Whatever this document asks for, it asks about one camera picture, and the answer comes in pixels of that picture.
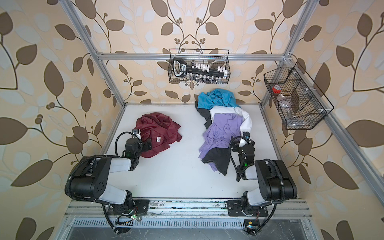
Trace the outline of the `maroon cloth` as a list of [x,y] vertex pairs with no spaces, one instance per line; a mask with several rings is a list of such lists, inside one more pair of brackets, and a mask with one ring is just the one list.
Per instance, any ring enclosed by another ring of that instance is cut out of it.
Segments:
[[180,142],[182,135],[178,132],[180,125],[171,117],[162,113],[142,115],[136,121],[136,129],[141,132],[144,143],[151,141],[152,149],[142,153],[143,158],[151,158],[169,149],[174,142]]

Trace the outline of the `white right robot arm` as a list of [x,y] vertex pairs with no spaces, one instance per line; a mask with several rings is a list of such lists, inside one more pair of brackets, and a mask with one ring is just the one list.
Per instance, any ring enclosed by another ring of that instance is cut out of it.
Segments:
[[240,161],[236,166],[237,182],[258,182],[256,189],[246,191],[242,195],[240,206],[243,215],[254,216],[266,206],[297,198],[297,186],[284,161],[255,160],[255,148],[252,143],[243,146],[235,143],[232,151],[238,154]]

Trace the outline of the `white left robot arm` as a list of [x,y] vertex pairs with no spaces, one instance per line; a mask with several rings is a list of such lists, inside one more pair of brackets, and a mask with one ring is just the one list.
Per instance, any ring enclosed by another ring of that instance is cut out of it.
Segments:
[[125,211],[135,208],[132,193],[108,183],[109,174],[134,171],[142,153],[152,149],[150,140],[132,137],[126,142],[123,155],[95,155],[84,157],[71,171],[65,193],[72,200],[95,202],[122,207]]

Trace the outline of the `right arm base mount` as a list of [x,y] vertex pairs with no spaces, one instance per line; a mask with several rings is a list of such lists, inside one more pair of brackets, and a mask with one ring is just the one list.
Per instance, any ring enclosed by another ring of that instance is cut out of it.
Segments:
[[230,217],[268,217],[267,209],[251,206],[241,200],[228,200],[225,204]]

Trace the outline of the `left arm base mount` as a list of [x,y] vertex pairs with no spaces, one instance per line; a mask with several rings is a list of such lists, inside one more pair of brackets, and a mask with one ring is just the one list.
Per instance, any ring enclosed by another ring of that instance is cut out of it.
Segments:
[[133,216],[145,215],[149,210],[150,200],[148,199],[132,199],[126,200],[122,205],[110,205],[109,211],[115,216]]

